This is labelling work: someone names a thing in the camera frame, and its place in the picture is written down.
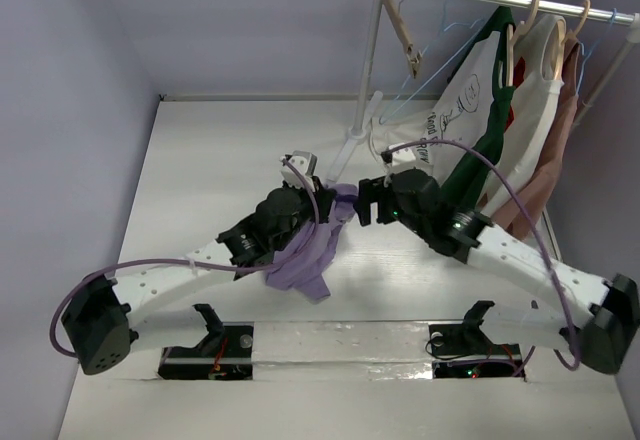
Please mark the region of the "purple t shirt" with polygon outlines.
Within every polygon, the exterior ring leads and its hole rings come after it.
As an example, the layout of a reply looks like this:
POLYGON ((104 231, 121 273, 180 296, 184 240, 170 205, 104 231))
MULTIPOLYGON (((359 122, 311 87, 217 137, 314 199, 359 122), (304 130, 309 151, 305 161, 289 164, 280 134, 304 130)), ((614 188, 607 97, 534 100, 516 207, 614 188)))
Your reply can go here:
POLYGON ((337 198, 333 201, 328 221, 321 223, 312 244, 303 249, 311 237, 313 223, 307 223, 284 248, 277 251, 274 261, 289 259, 298 251, 301 254, 282 267, 265 273, 265 284, 280 291, 295 289, 311 302, 317 303, 330 296, 323 278, 324 271, 332 263, 343 227, 353 218, 353 203, 358 188, 353 184, 339 183, 333 186, 337 198))

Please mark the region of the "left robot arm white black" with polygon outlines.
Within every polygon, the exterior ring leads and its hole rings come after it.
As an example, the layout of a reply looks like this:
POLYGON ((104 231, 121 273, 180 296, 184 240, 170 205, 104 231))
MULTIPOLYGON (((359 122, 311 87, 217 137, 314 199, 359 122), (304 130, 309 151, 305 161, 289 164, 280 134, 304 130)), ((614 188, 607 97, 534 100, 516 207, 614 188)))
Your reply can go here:
POLYGON ((118 266, 88 275, 52 323, 63 326, 82 371, 101 374, 138 344, 144 320, 209 286, 212 272, 230 273, 235 279, 271 273, 311 251, 335 198, 335 190, 318 181, 298 187, 283 184, 254 213, 184 258, 138 260, 140 272, 121 279, 113 276, 118 266))

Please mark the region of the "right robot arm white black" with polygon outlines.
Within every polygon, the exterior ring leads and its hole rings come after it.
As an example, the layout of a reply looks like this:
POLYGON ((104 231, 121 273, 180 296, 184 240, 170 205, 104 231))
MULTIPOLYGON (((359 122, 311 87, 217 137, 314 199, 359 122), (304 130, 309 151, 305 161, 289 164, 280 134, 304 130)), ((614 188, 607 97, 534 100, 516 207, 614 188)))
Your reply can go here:
POLYGON ((355 211, 362 226, 401 223, 431 250, 496 275, 554 308, 551 320, 522 320, 552 345, 568 348, 581 364, 602 374, 618 373, 639 328, 637 284, 546 261, 541 250, 510 236, 476 211, 456 209, 441 198, 436 180, 412 169, 390 178, 364 179, 355 211))

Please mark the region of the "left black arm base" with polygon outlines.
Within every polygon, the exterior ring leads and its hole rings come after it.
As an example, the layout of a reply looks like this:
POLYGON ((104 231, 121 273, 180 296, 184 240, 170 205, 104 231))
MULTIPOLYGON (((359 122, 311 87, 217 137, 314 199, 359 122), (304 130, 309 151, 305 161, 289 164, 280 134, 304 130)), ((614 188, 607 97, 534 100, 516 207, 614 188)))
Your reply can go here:
POLYGON ((162 350, 158 376, 163 380, 245 381, 253 379, 254 324, 224 323, 208 304, 195 304, 207 334, 193 347, 162 350))

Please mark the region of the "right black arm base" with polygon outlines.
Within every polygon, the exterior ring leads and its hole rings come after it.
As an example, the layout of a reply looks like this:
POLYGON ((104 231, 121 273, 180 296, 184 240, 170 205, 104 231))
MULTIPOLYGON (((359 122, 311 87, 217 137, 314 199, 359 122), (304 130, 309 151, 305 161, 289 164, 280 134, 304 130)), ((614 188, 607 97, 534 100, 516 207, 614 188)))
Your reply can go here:
POLYGON ((493 301, 476 302, 459 322, 429 326, 425 351, 434 379, 475 380, 525 376, 518 344, 497 344, 481 330, 493 301))

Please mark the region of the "dark green t shirt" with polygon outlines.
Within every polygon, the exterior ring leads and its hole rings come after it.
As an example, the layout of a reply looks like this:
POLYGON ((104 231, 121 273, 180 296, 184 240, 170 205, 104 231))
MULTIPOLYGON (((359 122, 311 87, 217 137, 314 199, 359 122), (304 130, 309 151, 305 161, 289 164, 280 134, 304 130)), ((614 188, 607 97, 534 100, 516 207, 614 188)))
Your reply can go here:
POLYGON ((450 82, 475 42, 487 38, 492 31, 502 33, 504 42, 502 53, 505 55, 502 70, 503 87, 491 105, 489 126, 485 134, 474 146, 470 147, 482 155, 483 158, 478 159, 477 156, 454 146, 444 145, 439 148, 439 152, 443 155, 443 166, 445 167, 445 170, 439 174, 439 177, 443 180, 443 196, 448 202, 463 208, 471 208, 476 205, 489 174, 489 167, 485 163, 489 161, 491 164, 496 165, 503 151, 505 125, 515 91, 514 87, 508 87, 505 84, 506 74, 504 68, 506 65, 506 31, 508 24, 514 24, 511 9, 508 7, 496 8, 489 20, 475 36, 449 79, 450 82))

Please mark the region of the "cream printed t shirt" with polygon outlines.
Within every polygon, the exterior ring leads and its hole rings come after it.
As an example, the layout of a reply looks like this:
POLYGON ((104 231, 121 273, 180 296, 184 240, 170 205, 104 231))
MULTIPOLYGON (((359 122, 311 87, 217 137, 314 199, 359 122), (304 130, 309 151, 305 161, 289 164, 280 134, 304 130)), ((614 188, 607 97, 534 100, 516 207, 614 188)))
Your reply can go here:
POLYGON ((472 147, 489 126, 491 105, 503 87, 503 35, 492 31, 475 42, 436 104, 375 125, 369 140, 374 159, 396 144, 421 138, 453 140, 472 147))

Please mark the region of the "wooden clip hanger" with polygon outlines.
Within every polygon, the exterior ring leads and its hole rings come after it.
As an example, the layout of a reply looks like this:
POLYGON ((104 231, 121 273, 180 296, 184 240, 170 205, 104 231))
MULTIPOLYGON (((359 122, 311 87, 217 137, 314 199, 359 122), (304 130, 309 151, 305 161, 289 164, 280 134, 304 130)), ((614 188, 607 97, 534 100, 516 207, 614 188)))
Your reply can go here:
POLYGON ((383 6, 393 26, 395 34, 403 47, 409 70, 409 77, 415 79, 420 70, 422 54, 414 45, 409 29, 400 15, 399 5, 395 0, 383 0, 383 6))

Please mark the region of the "pink shirt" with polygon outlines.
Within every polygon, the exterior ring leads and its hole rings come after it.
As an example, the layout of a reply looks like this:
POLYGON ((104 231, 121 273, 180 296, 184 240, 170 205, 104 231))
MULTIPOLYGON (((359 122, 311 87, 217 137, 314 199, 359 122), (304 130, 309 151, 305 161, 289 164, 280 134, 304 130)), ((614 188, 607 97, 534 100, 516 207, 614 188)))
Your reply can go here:
POLYGON ((571 126, 578 107, 576 93, 577 69, 581 57, 581 45, 577 39, 569 39, 565 45, 564 65, 558 106, 551 129, 543 145, 539 161, 529 182, 517 193, 527 209, 527 220, 514 199, 494 173, 488 175, 477 206, 511 236, 524 240, 541 217, 560 177, 562 161, 571 126))

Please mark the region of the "wooden hanger left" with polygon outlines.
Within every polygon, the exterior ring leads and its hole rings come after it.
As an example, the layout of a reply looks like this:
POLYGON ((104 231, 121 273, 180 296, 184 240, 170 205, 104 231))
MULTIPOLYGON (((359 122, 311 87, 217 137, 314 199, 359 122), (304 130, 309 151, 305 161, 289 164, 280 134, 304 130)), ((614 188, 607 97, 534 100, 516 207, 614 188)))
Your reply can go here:
POLYGON ((534 24, 535 18, 539 10, 540 0, 531 0, 529 5, 529 15, 526 20, 521 21, 517 26, 512 24, 507 25, 506 31, 506 85, 511 87, 513 85, 514 76, 514 47, 517 41, 526 35, 534 24))

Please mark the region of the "wooden hanger right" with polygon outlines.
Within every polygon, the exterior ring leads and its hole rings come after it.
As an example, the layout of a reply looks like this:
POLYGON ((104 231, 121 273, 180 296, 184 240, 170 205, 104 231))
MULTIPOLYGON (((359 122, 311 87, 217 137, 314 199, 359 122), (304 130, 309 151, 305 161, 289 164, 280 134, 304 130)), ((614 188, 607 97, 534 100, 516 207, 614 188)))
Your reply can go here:
POLYGON ((583 11, 580 15, 580 20, 574 29, 567 29, 566 22, 557 22, 557 40, 553 43, 553 49, 551 52, 551 67, 553 69, 553 79, 560 80, 562 77, 563 65, 564 65, 564 53, 565 45, 569 39, 576 39, 577 34, 584 27, 588 15, 591 10, 591 0, 583 1, 583 11))

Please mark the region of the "white tank top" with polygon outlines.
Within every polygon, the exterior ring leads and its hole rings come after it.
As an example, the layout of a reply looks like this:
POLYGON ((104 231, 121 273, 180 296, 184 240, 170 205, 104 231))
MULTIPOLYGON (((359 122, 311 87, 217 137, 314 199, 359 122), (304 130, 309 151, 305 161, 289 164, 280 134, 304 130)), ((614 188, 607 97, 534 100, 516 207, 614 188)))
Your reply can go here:
POLYGON ((543 145, 556 115, 563 81, 553 79, 551 52, 557 40, 556 23, 565 19, 544 14, 536 19, 514 47, 514 63, 526 61, 524 82, 514 91, 515 120, 504 133, 498 171, 514 191, 534 174, 543 145))

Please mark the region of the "red garment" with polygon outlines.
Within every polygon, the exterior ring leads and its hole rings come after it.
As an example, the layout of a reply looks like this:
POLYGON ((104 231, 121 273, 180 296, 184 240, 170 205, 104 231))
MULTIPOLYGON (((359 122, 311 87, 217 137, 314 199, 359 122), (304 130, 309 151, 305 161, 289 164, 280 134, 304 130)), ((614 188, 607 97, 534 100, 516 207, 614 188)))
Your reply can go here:
MULTIPOLYGON (((517 90, 517 88, 524 82, 525 73, 526 73, 526 61, 523 57, 520 57, 513 70, 514 90, 517 90)), ((513 105, 510 105, 509 114, 508 114, 506 125, 505 125, 505 130, 509 129, 509 127, 512 125, 514 120, 515 120, 515 113, 513 110, 513 105)))

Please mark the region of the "white clothes rack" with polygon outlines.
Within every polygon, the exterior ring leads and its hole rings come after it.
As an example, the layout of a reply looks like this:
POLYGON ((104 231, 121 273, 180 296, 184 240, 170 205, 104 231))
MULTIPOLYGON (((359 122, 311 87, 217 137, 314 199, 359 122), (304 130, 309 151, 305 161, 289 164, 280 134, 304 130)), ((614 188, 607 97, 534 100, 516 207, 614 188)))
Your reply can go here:
MULTIPOLYGON (((503 5, 521 9, 528 9, 531 0, 473 0, 478 2, 503 5)), ((371 12, 369 15, 369 25, 367 32, 367 40, 365 44, 364 62, 360 79, 359 92, 357 95, 356 113, 352 127, 347 132, 347 137, 343 147, 336 156, 327 174, 328 182, 336 182, 342 175, 356 147, 361 144, 365 137, 365 127, 375 113, 379 103, 382 101, 383 94, 380 91, 374 93, 369 92, 371 74, 374 64, 374 55, 378 38, 379 24, 381 14, 386 11, 383 6, 383 0, 373 0, 371 12)), ((564 17, 574 17, 580 20, 583 11, 583 5, 570 5, 547 0, 540 0, 538 13, 551 13, 564 17)), ((612 15, 612 11, 596 9, 591 6, 587 21, 604 22, 607 24, 612 15)), ((578 108, 575 125, 579 125, 587 112, 593 107, 596 100, 611 81, 613 75, 620 68, 624 60, 628 57, 635 46, 639 44, 639 15, 634 14, 617 14, 614 25, 620 25, 627 28, 625 41, 620 47, 610 65, 600 76, 593 86, 591 92, 584 99, 584 103, 578 108)))

